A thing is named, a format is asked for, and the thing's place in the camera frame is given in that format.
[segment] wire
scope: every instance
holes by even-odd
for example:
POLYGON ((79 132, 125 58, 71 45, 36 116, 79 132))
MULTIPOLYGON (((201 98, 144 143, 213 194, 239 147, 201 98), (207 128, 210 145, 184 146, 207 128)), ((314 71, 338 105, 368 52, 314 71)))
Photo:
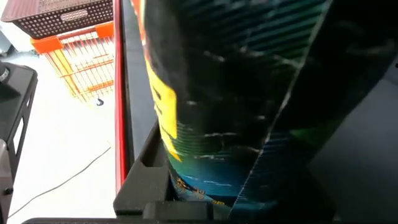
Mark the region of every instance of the wire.
POLYGON ((71 181, 73 178, 75 178, 76 176, 78 176, 79 174, 81 174, 82 172, 86 171, 95 161, 97 161, 101 156, 105 155, 105 153, 107 153, 109 150, 111 149, 111 147, 107 148, 107 150, 105 150, 103 153, 101 153, 99 156, 97 156, 95 159, 93 159, 84 169, 82 169, 81 171, 79 171, 77 174, 71 176, 69 179, 67 179, 66 181, 64 181, 62 184, 51 188, 50 190, 46 190, 45 192, 36 195, 35 197, 33 197, 32 199, 30 199, 25 205, 23 205, 21 208, 18 208, 18 210, 16 210, 13 214, 11 214, 10 216, 8 216, 8 218, 13 217, 15 214, 17 214, 19 211, 21 211, 23 208, 25 208, 28 204, 30 204, 31 202, 33 202, 35 199, 37 199, 40 196, 43 196, 53 190, 56 190, 58 188, 60 188, 61 186, 63 186, 64 184, 66 184, 67 182, 71 181))

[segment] orange shopping basket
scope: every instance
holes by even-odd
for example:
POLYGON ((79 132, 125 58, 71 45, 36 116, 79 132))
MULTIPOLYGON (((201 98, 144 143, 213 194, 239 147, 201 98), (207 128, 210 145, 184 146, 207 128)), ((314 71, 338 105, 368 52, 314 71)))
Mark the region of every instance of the orange shopping basket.
POLYGON ((113 92, 113 37, 113 22, 108 22, 31 42, 65 80, 72 96, 88 102, 113 92))

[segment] wire basket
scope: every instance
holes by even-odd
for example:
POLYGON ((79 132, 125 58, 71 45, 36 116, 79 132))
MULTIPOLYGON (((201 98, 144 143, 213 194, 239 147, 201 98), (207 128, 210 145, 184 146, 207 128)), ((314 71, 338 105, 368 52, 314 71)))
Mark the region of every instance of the wire basket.
POLYGON ((12 22, 34 39, 113 20, 112 0, 8 0, 3 22, 12 22))
POLYGON ((113 92, 113 22, 31 42, 80 101, 113 92))

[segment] yellow label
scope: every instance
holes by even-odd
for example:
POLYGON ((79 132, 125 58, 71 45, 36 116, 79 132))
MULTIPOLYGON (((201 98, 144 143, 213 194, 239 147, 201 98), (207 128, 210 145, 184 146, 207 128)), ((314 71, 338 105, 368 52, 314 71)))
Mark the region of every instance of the yellow label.
POLYGON ((169 153, 181 162, 170 137, 177 138, 177 96, 153 71, 150 63, 145 60, 150 90, 155 102, 155 111, 159 119, 160 134, 169 153))

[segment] red strip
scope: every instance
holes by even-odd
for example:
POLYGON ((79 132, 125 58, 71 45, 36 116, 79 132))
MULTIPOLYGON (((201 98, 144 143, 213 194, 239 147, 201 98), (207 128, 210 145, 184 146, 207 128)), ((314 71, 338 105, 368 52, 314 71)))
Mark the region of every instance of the red strip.
POLYGON ((119 192, 120 187, 126 180, 126 142, 124 139, 124 109, 123 105, 123 45, 121 33, 121 0, 113 0, 113 15, 114 15, 114 33, 116 46, 116 60, 115 60, 115 95, 116 95, 116 109, 115 109, 115 151, 116 151, 116 192, 119 192))

